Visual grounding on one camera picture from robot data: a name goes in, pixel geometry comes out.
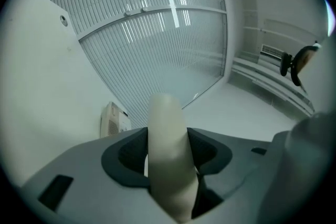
vertical blinds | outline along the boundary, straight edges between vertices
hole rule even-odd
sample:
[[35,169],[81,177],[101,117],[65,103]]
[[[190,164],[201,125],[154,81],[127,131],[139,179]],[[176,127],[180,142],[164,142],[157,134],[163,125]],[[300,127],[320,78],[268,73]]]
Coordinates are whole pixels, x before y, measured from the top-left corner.
[[[80,40],[89,61],[127,108],[133,127],[146,126],[149,96],[167,92],[186,106],[223,73],[224,0],[51,0],[77,34],[143,7],[155,11],[117,20]],[[161,9],[171,5],[178,9]]]

